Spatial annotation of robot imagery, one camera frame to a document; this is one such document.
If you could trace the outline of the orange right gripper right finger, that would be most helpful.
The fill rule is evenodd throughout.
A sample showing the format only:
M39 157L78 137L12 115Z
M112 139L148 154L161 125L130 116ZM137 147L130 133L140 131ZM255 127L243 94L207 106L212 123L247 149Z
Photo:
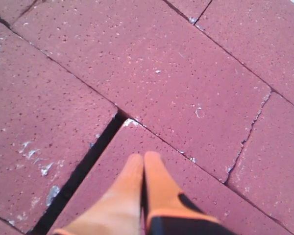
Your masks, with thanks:
M147 235L230 235L215 217L199 209L174 181L161 155L144 155Z

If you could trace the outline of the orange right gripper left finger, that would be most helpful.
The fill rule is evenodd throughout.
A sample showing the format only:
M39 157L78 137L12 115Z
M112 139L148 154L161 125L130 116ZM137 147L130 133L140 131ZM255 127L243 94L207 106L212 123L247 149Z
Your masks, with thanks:
M121 173L106 193L85 213L54 235L138 235L144 160L128 157Z

